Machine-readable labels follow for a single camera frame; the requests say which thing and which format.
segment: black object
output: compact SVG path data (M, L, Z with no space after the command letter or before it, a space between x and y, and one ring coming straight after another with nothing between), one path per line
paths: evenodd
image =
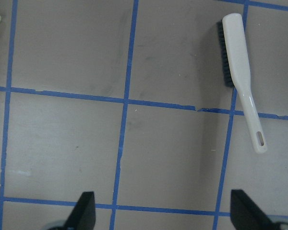
M273 223L243 190L232 190L230 220L236 230L288 230L287 222Z
M94 192L84 192L63 227L49 230L93 230L96 221Z
M217 25L217 34L218 34L220 47L221 47L224 82L225 82L226 86L233 88L234 83L232 82L230 69L229 69L229 62L228 62L227 51L226 51L223 23L222 23L222 21L220 21L216 25Z

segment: brush bristle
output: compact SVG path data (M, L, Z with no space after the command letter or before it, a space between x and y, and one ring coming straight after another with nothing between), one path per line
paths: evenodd
M221 46L221 56L222 56L224 82L225 82L226 86L234 87L234 83L232 82L230 69L229 69L229 63L228 63L228 57L227 57L227 51L226 51L225 37L224 37L224 30L223 30L222 21L217 23L217 33L218 33L219 42L220 42L220 46Z

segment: brush head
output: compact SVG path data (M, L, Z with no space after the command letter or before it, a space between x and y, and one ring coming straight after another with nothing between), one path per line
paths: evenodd
M226 86L233 88L234 87L234 83L232 81L231 74L230 74L230 69L229 69L229 62L228 62L228 57L227 57L227 51L226 51L225 37L224 37L224 30L223 30L222 21L219 21L217 23L217 34L218 34L220 47L221 47L224 82L225 82Z

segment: brush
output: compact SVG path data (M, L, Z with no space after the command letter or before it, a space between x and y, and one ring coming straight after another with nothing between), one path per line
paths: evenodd
M264 153L267 145L251 91L251 71L242 17L238 13L229 14L217 27L225 85L237 89L253 148L256 153Z

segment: gray floor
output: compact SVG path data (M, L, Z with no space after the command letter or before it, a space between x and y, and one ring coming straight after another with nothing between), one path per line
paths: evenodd
M263 155L223 83L232 12ZM0 230L62 223L91 190L96 230L233 229L237 188L288 218L288 0L0 0L0 15Z

